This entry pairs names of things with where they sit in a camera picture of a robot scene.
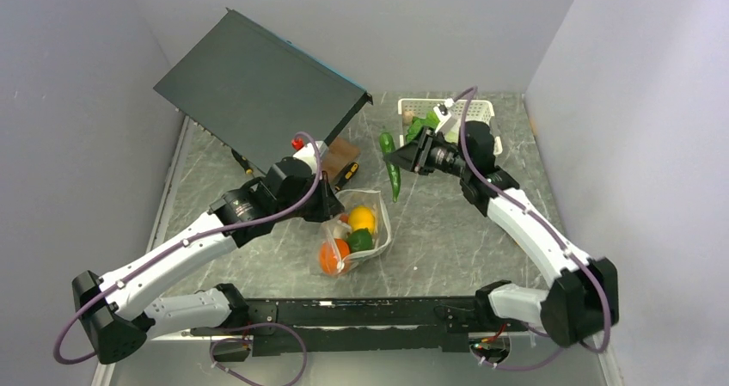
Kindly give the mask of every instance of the orange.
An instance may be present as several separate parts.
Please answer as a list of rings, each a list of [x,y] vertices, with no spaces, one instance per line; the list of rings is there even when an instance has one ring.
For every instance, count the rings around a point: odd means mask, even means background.
[[[340,253],[340,258],[343,259],[347,257],[349,255],[349,245],[340,238],[335,238],[334,242],[337,244],[337,251]],[[324,244],[322,244],[322,249],[319,250],[319,265],[322,266],[322,271],[330,276],[336,276],[339,273],[337,270],[337,263],[337,257],[334,255],[334,250],[332,249],[331,244],[329,244],[329,242],[324,242]],[[345,264],[341,273],[348,269],[349,266]]]

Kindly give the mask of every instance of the plastic bag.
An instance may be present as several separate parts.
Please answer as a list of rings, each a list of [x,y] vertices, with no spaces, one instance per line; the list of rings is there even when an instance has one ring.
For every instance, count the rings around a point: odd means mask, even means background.
[[[350,253],[345,240],[352,233],[352,227],[343,221],[346,219],[339,216],[322,223],[323,238],[317,250],[317,268],[319,273],[330,276],[349,272],[363,261],[377,257],[392,241],[387,208],[379,191],[342,190],[337,193],[337,198],[344,206],[346,215],[362,205],[370,209],[375,217],[375,227],[372,234],[372,249]]]

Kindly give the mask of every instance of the bag of fruit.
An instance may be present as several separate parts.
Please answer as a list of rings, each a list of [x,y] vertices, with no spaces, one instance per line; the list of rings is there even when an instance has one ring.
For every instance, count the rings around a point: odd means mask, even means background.
[[[387,208],[375,190],[342,190],[345,208],[338,218],[322,223],[323,241],[317,251],[321,272],[338,276],[377,257],[392,240]]]

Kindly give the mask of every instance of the yellow object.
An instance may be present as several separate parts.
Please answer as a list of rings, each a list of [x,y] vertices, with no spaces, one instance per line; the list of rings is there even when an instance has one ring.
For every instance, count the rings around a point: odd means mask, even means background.
[[[372,214],[372,210],[364,205],[355,207],[352,211],[350,211],[349,218],[346,223],[352,227],[352,231],[367,229],[370,234],[373,236],[375,235],[375,228],[377,224],[375,215]]]

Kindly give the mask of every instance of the tabletop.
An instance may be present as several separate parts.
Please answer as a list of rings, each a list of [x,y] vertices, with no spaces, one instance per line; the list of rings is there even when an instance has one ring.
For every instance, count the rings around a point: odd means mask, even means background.
[[[326,276],[315,266],[322,245],[320,225],[293,219],[202,266],[167,295],[207,290],[218,283],[235,284],[244,297],[467,296],[501,279],[545,288],[524,251],[465,200],[456,177],[402,172],[400,198],[397,203],[389,198],[389,177],[377,139],[382,131],[394,136],[400,132],[398,100],[454,94],[373,94],[374,105],[365,106],[340,134],[361,149],[359,172],[346,187],[383,191],[393,240],[382,255],[338,278]],[[497,164],[520,183],[535,208],[562,230],[521,95],[494,93],[476,98],[493,104],[504,147]],[[246,180],[230,149],[200,130],[193,134],[182,173],[165,238],[183,230],[222,193]]]

